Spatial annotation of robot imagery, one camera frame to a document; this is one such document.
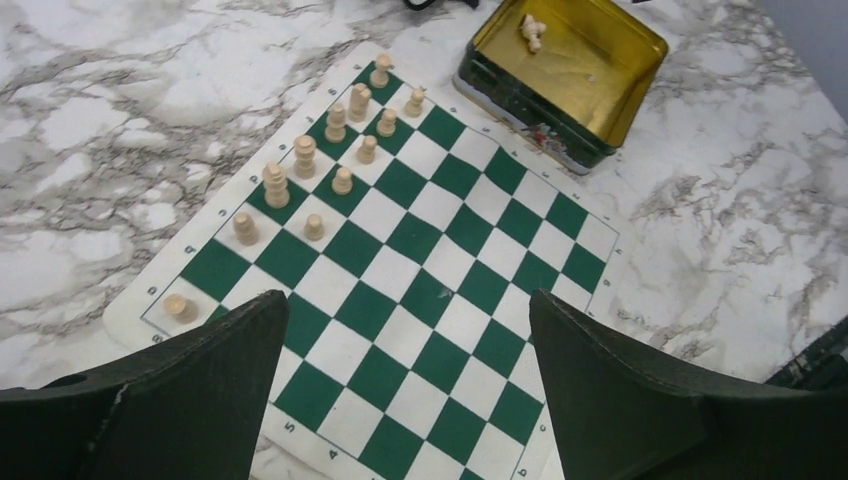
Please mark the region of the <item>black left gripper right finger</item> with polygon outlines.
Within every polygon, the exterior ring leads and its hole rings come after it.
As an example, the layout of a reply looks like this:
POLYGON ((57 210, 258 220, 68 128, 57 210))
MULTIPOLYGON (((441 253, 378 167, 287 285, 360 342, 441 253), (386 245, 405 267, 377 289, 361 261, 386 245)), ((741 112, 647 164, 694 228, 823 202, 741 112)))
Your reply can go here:
POLYGON ((847 390, 688 363, 543 289, 531 336, 568 479, 843 479, 847 390))

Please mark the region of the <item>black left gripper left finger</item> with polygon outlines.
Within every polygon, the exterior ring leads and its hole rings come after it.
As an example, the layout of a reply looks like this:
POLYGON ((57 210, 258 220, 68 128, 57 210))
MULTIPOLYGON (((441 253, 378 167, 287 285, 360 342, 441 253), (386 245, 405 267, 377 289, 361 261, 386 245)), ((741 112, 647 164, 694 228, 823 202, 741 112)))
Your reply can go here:
POLYGON ((5 479, 246 479, 290 314, 264 292, 38 389, 1 393, 5 479))

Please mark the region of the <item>white chess piece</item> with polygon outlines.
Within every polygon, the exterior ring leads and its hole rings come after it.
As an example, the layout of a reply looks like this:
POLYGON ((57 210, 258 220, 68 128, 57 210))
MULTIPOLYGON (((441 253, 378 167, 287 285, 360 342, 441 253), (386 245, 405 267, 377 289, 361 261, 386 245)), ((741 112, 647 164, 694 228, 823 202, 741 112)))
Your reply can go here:
POLYGON ((347 109, 350 121, 359 123, 365 120, 371 96, 372 92, 365 83, 357 83, 351 87, 347 109))
POLYGON ((395 134, 397 112, 392 108, 385 108, 376 124, 376 132, 379 136, 388 138, 395 134))
POLYGON ((324 138, 331 143, 340 143, 345 139, 346 127, 345 107, 336 103, 327 111, 324 138))
POLYGON ((269 162, 262 171, 264 199, 274 209, 284 208, 290 200, 287 172, 278 163, 269 162))

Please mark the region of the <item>white king piece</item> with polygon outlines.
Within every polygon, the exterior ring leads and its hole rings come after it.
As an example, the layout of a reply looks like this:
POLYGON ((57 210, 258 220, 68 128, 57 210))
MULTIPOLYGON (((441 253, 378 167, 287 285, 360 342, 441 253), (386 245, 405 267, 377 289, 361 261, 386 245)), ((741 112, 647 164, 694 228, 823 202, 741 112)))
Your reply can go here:
POLYGON ((317 213, 309 214, 304 224, 303 233, 307 240, 313 242, 321 240, 325 235, 322 216, 317 213))

